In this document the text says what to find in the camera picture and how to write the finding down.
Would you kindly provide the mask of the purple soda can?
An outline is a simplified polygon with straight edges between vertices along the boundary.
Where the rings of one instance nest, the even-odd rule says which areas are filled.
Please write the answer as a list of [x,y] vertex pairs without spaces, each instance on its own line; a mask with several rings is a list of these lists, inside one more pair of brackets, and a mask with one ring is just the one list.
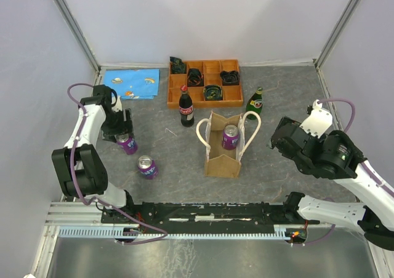
[[138,146],[135,139],[128,133],[115,136],[117,144],[122,147],[127,155],[131,155],[137,152]]
[[146,179],[152,180],[158,175],[158,168],[154,159],[150,156],[143,155],[139,157],[137,167]]
[[227,125],[223,129],[222,147],[226,150],[236,149],[239,141],[239,129],[235,125]]

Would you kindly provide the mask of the purple soda can front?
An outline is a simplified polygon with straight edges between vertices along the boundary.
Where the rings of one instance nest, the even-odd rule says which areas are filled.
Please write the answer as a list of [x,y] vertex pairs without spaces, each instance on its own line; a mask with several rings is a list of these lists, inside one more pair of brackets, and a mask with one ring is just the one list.
[[137,167],[146,179],[152,180],[158,175],[158,168],[154,159],[150,156],[143,155],[139,157]]

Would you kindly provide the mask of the cola glass bottle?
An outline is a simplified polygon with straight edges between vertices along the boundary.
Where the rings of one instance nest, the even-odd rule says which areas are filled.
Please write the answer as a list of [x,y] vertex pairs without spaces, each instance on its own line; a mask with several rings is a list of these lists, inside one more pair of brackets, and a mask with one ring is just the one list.
[[193,115],[193,102],[186,85],[182,85],[180,87],[180,91],[181,96],[179,98],[179,113],[181,117],[181,124],[184,127],[191,127],[195,121]]

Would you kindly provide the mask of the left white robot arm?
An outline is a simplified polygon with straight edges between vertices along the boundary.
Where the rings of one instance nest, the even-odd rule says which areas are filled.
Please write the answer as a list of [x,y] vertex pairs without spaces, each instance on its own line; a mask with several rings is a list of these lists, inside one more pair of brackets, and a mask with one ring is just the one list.
[[137,146],[132,115],[124,109],[116,92],[106,85],[93,86],[92,95],[76,102],[78,120],[62,149],[52,152],[52,162],[65,196],[90,205],[98,202],[115,211],[122,222],[131,222],[136,207],[131,195],[110,183],[96,150],[99,137],[125,147],[132,154]]

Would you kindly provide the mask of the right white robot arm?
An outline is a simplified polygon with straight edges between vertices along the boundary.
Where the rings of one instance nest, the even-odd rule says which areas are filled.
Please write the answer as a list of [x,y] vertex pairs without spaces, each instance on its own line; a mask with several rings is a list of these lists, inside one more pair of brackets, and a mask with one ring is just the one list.
[[300,173],[332,180],[360,200],[339,203],[290,193],[282,209],[287,222],[304,219],[343,226],[382,249],[393,250],[393,188],[378,177],[345,132],[333,130],[317,137],[284,116],[271,137],[271,148],[293,161]]

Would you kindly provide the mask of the blue patterned cloth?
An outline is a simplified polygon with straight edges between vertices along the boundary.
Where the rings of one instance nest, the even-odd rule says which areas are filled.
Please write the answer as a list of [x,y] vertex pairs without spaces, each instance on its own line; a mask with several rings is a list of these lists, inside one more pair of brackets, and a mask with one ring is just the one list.
[[106,70],[103,83],[123,100],[152,100],[159,91],[159,69]]

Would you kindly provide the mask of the green glass bottle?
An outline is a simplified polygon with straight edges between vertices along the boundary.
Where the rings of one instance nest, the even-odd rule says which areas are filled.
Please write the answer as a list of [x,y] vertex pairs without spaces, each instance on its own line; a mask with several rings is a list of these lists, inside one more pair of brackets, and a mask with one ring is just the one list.
[[258,87],[246,105],[246,112],[252,111],[260,116],[263,106],[263,87]]

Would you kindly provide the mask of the dark rolled fabric top-left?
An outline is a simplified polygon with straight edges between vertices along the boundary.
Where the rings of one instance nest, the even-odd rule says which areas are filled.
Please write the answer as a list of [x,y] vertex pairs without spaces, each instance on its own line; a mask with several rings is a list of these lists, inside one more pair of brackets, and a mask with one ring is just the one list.
[[182,61],[181,58],[170,57],[171,74],[186,74],[187,65]]

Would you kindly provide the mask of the dark rolled fabric centre-left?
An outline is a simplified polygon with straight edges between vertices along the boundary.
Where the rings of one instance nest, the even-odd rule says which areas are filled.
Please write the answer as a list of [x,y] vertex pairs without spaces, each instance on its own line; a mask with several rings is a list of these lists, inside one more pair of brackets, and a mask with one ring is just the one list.
[[202,72],[197,68],[190,68],[187,73],[187,85],[189,87],[201,87],[204,85]]

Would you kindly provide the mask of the dark rolled fabric bottom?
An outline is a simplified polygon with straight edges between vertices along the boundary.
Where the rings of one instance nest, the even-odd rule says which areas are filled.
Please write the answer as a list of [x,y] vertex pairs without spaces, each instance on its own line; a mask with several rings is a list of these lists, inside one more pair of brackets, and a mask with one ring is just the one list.
[[223,100],[223,91],[219,85],[207,85],[203,89],[205,101],[220,101]]

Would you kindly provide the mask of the dark rolled fabric right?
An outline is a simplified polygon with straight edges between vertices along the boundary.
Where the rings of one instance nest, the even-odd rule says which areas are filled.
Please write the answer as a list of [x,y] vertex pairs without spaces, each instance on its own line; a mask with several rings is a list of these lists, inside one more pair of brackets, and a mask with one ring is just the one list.
[[223,86],[239,85],[240,73],[236,70],[222,71],[220,73]]

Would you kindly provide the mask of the wooden compartment tray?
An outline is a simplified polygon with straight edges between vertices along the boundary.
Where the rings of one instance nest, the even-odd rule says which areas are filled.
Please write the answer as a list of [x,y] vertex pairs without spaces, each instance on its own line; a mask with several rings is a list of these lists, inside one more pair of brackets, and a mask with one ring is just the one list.
[[[222,71],[240,72],[239,62],[237,59],[224,60],[184,60],[186,69],[198,69],[203,75],[203,84],[198,87],[189,87],[188,92],[195,108],[229,108],[240,107],[243,105],[243,88],[242,83],[238,85],[223,85],[220,73]],[[180,87],[186,85],[188,81],[187,74],[168,75],[167,86],[167,107],[170,109],[179,108]],[[221,100],[206,100],[204,96],[204,87],[207,85],[219,85],[222,89]]]

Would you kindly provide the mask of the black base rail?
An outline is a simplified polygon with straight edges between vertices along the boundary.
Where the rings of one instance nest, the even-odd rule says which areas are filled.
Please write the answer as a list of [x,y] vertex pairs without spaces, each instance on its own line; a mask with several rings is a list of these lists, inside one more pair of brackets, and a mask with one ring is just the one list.
[[283,204],[131,204],[121,209],[145,224],[169,234],[273,233],[275,225],[301,225],[304,220]]

